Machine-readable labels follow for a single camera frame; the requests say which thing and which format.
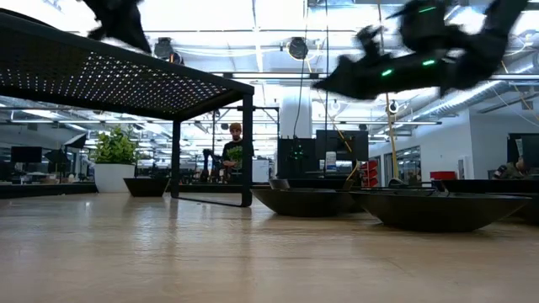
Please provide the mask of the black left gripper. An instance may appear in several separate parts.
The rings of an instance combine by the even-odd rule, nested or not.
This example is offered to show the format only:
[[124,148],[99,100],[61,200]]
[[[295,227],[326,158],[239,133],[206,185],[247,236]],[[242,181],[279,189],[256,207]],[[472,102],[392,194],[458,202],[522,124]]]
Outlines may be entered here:
[[88,38],[102,40],[113,37],[144,53],[150,54],[151,47],[141,26],[139,0],[82,0],[94,14],[100,26],[88,32]]

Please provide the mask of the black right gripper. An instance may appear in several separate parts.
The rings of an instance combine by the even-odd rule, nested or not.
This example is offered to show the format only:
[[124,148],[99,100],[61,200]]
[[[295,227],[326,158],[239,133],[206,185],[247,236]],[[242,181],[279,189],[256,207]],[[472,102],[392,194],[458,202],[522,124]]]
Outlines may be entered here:
[[357,61],[339,56],[334,71],[312,87],[329,93],[355,98],[374,99],[381,93],[398,93],[405,89],[404,58],[394,53],[382,53],[375,37],[382,27],[368,25],[355,36],[364,55]]

